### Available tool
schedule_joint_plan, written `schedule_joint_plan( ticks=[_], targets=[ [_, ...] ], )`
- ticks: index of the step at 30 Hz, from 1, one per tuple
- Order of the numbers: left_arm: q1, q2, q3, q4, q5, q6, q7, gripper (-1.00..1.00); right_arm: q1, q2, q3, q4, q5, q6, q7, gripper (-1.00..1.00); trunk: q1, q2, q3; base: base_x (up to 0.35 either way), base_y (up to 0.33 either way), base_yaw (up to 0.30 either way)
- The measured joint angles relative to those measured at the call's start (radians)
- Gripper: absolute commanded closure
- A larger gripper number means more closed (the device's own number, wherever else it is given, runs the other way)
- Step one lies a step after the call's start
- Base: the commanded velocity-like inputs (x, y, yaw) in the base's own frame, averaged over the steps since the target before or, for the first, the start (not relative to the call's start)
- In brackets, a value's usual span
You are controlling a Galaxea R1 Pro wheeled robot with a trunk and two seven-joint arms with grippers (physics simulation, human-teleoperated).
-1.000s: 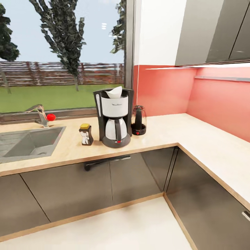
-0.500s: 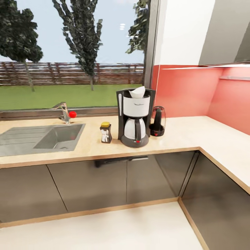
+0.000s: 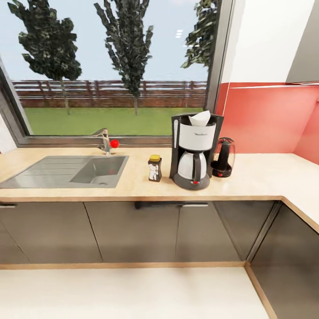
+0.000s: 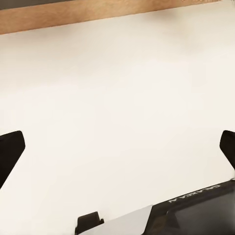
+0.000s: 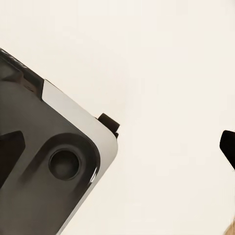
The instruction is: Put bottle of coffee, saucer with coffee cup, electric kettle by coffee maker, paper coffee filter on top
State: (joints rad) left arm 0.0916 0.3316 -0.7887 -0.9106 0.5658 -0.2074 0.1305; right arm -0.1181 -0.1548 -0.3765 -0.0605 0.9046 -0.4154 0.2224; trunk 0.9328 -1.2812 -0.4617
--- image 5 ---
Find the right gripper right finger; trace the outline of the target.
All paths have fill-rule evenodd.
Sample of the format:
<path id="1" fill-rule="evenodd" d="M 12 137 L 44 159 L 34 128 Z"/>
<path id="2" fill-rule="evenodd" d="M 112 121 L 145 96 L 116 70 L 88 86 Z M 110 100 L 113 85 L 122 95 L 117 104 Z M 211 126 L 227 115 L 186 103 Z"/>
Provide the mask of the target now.
<path id="1" fill-rule="evenodd" d="M 235 132 L 224 130 L 219 147 L 235 170 Z"/>

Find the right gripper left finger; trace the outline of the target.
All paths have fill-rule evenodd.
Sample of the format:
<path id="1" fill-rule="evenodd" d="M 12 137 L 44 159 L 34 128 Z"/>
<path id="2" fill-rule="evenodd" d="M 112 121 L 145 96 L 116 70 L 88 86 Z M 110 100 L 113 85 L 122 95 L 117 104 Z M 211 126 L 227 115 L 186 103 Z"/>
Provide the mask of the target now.
<path id="1" fill-rule="evenodd" d="M 0 188 L 25 150 L 21 130 L 0 136 Z"/>

